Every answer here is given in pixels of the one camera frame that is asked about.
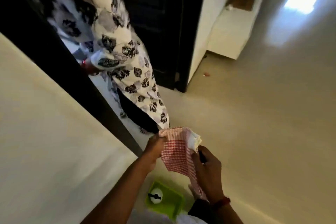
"red thread bracelet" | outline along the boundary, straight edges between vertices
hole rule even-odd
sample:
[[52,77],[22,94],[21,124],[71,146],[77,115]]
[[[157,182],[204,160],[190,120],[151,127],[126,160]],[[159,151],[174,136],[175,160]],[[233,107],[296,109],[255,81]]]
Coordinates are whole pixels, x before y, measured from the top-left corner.
[[221,200],[217,201],[216,203],[214,203],[212,205],[212,209],[216,212],[217,210],[219,210],[222,206],[227,205],[231,203],[231,199],[228,197],[223,197]]

